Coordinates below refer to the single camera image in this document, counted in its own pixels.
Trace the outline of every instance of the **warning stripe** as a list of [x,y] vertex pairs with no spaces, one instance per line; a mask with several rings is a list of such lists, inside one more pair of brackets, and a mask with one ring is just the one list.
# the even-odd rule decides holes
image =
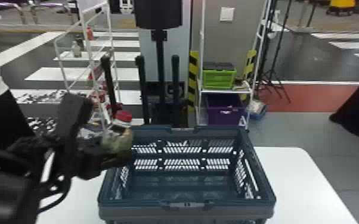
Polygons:
[[191,51],[189,56],[189,79],[188,79],[188,111],[195,110],[196,90],[197,90],[197,60],[199,52]]
[[[255,50],[249,50],[247,52],[247,56],[245,59],[245,67],[243,69],[244,78],[246,78],[246,81],[250,84],[250,86],[252,86],[253,82],[253,68],[255,67],[255,56]],[[247,98],[247,94],[241,94],[240,96],[242,101],[246,100]]]

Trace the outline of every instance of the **red bottle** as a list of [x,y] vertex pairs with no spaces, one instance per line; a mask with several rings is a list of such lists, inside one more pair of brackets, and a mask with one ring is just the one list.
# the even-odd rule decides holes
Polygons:
[[86,28],[86,35],[88,36],[88,40],[93,41],[93,31],[90,27]]

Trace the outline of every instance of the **black cylinder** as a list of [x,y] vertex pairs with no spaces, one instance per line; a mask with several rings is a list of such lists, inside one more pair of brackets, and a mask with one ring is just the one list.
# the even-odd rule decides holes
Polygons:
[[182,25],[182,0],[134,0],[135,19],[142,29],[171,29]]
[[107,92],[109,93],[110,105],[112,110],[114,110],[117,105],[116,95],[114,93],[114,84],[112,79],[112,70],[110,68],[110,56],[104,55],[100,58],[101,66],[104,70],[104,75],[106,77]]
[[164,44],[163,30],[155,30],[156,37],[156,52],[157,52],[157,72],[159,74],[159,98],[160,98],[160,107],[159,107],[159,118],[160,124],[163,124],[166,120],[166,82],[165,82],[165,72],[164,72]]
[[135,58],[135,64],[138,67],[139,83],[141,88],[142,98],[142,110],[143,110],[143,122],[145,125],[149,124],[149,104],[146,94],[146,74],[145,74],[145,58],[143,55],[139,55]]
[[173,55],[171,57],[172,66],[172,107],[174,116],[174,127],[180,127],[180,57]]

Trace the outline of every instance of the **small bottle on shelf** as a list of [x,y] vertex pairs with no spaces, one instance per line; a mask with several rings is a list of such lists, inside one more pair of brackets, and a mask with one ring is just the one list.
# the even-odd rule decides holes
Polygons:
[[81,51],[83,51],[85,49],[84,45],[83,45],[83,39],[80,35],[76,35],[75,37],[75,41],[78,44],[78,46],[80,46]]
[[93,31],[89,26],[86,28],[86,35],[88,36],[88,40],[93,41]]
[[72,42],[71,51],[72,51],[72,54],[74,55],[74,57],[76,57],[76,58],[80,58],[82,56],[81,47],[78,46],[76,41]]

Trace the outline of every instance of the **small bottle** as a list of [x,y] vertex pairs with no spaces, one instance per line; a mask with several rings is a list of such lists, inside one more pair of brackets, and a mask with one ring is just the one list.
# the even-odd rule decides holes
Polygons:
[[86,35],[88,36],[88,40],[93,41],[93,31],[89,26],[86,28]]
[[129,111],[117,111],[113,126],[103,134],[101,139],[101,147],[106,153],[131,152],[133,139],[131,121],[132,114]]
[[72,54],[74,55],[74,57],[76,57],[76,58],[80,58],[82,56],[81,47],[78,46],[76,41],[72,42],[71,51],[72,51]]
[[80,46],[81,51],[83,51],[85,49],[84,45],[83,45],[83,39],[80,35],[76,35],[75,37],[75,41],[78,44],[78,46]]

